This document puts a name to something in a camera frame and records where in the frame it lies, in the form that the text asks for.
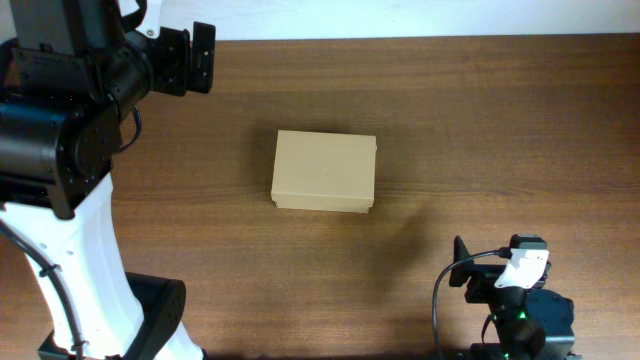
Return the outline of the brown cardboard box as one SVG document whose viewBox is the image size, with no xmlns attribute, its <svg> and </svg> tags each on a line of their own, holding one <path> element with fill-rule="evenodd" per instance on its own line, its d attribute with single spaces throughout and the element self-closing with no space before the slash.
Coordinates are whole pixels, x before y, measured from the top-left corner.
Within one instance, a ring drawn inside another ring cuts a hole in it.
<svg viewBox="0 0 640 360">
<path fill-rule="evenodd" d="M 368 213 L 376 152 L 370 135 L 280 130 L 272 201 L 282 209 Z"/>
</svg>

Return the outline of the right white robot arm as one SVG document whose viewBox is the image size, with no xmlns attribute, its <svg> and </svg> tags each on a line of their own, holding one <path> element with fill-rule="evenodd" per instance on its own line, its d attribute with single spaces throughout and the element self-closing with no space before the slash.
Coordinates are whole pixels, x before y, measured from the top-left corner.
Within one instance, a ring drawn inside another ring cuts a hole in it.
<svg viewBox="0 0 640 360">
<path fill-rule="evenodd" d="M 575 359 L 574 302 L 544 288 L 551 269 L 547 243 L 534 235 L 513 235 L 490 253 L 504 265 L 478 264 L 461 237 L 453 242 L 449 285 L 466 288 L 465 301 L 485 304 L 484 328 L 494 326 L 496 343 L 481 340 L 458 359 Z"/>
</svg>

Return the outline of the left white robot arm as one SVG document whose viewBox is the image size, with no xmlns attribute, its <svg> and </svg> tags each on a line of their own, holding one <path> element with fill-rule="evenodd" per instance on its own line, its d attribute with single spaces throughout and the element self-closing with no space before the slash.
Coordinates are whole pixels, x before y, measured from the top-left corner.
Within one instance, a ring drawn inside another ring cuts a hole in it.
<svg viewBox="0 0 640 360">
<path fill-rule="evenodd" d="M 128 272 L 112 219 L 122 122 L 151 92 L 206 94 L 216 29 L 163 27 L 159 4 L 12 0 L 1 47 L 1 232 L 26 256 L 54 327 L 41 359 L 192 359 L 180 280 Z"/>
</svg>

